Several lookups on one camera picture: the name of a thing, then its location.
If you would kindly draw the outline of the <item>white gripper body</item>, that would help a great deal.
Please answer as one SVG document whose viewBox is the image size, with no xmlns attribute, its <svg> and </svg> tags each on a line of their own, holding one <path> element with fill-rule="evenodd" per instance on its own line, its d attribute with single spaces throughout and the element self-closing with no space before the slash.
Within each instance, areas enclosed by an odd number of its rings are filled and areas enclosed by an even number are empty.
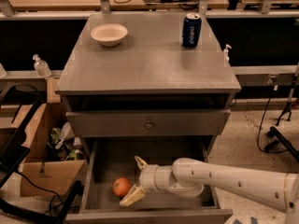
<svg viewBox="0 0 299 224">
<path fill-rule="evenodd" d="M 139 184 L 147 193 L 165 191 L 171 185 L 171 173 L 170 165 L 147 165 L 140 173 Z"/>
</svg>

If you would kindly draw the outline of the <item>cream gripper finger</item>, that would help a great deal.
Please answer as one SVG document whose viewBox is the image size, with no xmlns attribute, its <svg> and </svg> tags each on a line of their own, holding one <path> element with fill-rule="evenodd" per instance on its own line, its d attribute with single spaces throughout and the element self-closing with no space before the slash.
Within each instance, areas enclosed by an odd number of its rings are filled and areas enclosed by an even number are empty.
<svg viewBox="0 0 299 224">
<path fill-rule="evenodd" d="M 120 201 L 120 206 L 130 206 L 144 198 L 145 195 L 146 191 L 141 186 L 133 185 L 129 192 Z"/>
<path fill-rule="evenodd" d="M 135 161 L 140 171 L 143 171 L 148 166 L 148 164 L 139 156 L 135 156 Z"/>
</svg>

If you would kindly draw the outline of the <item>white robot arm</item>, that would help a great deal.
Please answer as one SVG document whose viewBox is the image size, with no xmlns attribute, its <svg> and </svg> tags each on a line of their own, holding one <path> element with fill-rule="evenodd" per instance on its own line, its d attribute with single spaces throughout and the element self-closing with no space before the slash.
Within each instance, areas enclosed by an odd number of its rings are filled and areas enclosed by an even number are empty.
<svg viewBox="0 0 299 224">
<path fill-rule="evenodd" d="M 148 164 L 136 156 L 139 184 L 120 201 L 130 206 L 149 193 L 196 197 L 209 185 L 286 214 L 285 224 L 299 224 L 299 174 L 223 166 L 179 158 L 171 165 Z"/>
</svg>

